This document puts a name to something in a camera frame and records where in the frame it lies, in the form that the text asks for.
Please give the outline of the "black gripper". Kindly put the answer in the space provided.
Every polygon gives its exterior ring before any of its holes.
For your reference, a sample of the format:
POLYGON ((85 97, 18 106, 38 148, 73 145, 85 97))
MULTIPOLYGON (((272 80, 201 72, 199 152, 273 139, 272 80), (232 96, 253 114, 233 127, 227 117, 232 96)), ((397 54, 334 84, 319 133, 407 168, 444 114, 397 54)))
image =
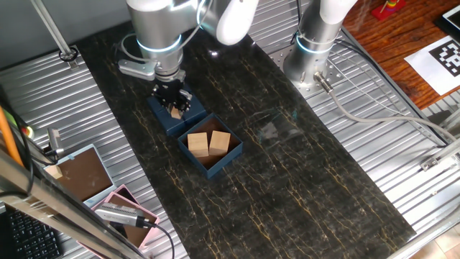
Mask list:
POLYGON ((152 95, 158 99, 168 114, 171 114, 173 104, 179 104, 179 110, 187 112, 193 98, 192 93, 185 89, 185 83, 180 80, 155 81, 152 95))

